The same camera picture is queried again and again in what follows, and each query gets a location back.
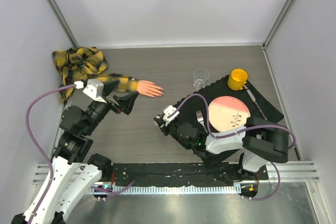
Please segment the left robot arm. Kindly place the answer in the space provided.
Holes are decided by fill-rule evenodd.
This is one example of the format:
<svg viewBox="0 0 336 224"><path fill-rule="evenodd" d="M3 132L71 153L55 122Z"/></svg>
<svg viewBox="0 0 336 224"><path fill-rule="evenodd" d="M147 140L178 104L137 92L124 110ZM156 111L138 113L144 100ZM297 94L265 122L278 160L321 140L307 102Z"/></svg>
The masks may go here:
<svg viewBox="0 0 336 224"><path fill-rule="evenodd" d="M89 136L104 117L110 111L128 115L133 109L139 95L137 91L123 97L115 95L113 101L107 98L118 84L118 80L101 82L89 79L57 89L81 89L92 102L86 111L77 106L70 106L63 111L59 125L63 134L52 157L45 157L49 173L34 201L24 213L15 215L12 223L65 223L86 192L96 182L105 182L111 177L111 160L93 154L83 165L80 175L74 181L71 180L93 144Z"/></svg>

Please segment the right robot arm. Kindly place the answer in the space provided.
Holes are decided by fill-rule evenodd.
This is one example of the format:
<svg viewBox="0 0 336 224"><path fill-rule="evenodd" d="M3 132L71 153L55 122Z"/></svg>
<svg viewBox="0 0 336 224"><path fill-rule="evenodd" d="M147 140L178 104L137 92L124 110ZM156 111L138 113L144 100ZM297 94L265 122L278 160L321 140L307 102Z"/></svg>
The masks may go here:
<svg viewBox="0 0 336 224"><path fill-rule="evenodd" d="M218 133L187 122L167 121L162 115L156 116L154 121L165 136L171 136L185 149L192 150L209 168L244 149L237 166L242 179L250 179L268 162L288 161L289 129L260 118L249 117L244 125Z"/></svg>

